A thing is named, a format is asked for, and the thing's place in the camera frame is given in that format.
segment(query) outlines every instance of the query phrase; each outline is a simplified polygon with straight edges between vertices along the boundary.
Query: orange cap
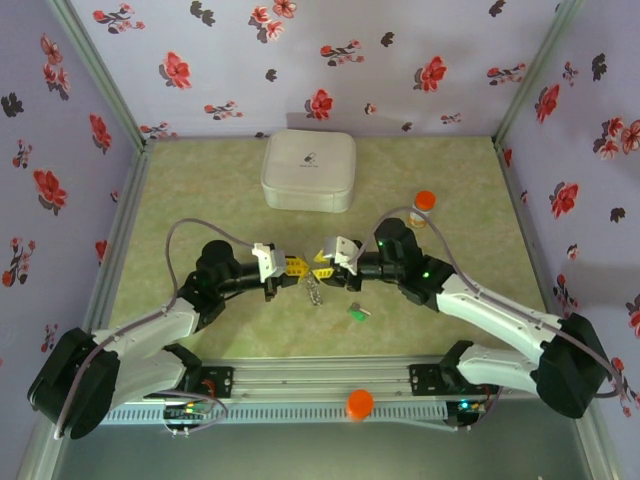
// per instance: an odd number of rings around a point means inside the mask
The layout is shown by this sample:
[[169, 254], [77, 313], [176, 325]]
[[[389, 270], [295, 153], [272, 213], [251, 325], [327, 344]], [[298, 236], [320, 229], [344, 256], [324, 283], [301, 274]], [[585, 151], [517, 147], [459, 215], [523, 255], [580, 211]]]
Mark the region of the orange cap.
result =
[[423, 190], [416, 195], [415, 204], [420, 210], [431, 210], [436, 205], [436, 196], [429, 190]]
[[347, 399], [347, 415], [356, 422], [367, 418], [373, 411], [373, 396], [366, 390], [354, 390]]

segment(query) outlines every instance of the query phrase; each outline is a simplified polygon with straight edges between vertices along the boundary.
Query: small bottle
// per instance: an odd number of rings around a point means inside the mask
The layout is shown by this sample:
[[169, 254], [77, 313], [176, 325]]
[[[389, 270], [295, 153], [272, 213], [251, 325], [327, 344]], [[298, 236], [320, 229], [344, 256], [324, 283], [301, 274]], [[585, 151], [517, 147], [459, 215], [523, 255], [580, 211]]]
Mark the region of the small bottle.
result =
[[[413, 202], [413, 208], [416, 210], [420, 210], [425, 215], [429, 215], [429, 212], [433, 210], [433, 207], [436, 205], [436, 196], [433, 192], [428, 190], [423, 190], [422, 192], [418, 192], [416, 195], [416, 199]], [[414, 228], [422, 228], [427, 222], [425, 222], [421, 217], [417, 214], [410, 212], [409, 213], [409, 224]]]

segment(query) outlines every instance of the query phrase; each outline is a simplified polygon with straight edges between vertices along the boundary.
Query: purple wall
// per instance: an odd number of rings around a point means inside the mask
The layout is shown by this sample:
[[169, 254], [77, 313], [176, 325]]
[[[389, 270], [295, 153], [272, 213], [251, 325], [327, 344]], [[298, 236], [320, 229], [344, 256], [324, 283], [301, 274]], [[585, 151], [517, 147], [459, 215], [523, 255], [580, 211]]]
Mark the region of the purple wall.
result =
[[60, 334], [83, 322], [134, 148], [45, 2], [5, 0], [0, 31], [0, 476], [10, 479], [37, 418], [27, 389]]
[[548, 293], [594, 323], [626, 380], [601, 407], [629, 479], [640, 478], [639, 32], [633, 0], [585, 2], [504, 145]]

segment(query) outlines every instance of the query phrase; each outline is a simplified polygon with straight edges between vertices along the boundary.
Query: green object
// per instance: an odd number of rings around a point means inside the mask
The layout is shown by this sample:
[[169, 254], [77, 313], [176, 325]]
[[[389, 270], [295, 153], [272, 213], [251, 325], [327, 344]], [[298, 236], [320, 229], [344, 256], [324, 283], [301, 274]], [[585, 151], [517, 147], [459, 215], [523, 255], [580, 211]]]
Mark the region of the green object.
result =
[[355, 318], [358, 322], [364, 322], [367, 319], [367, 314], [366, 313], [362, 313], [358, 310], [353, 310], [352, 308], [349, 309], [349, 313], [351, 314], [351, 316], [353, 318]]

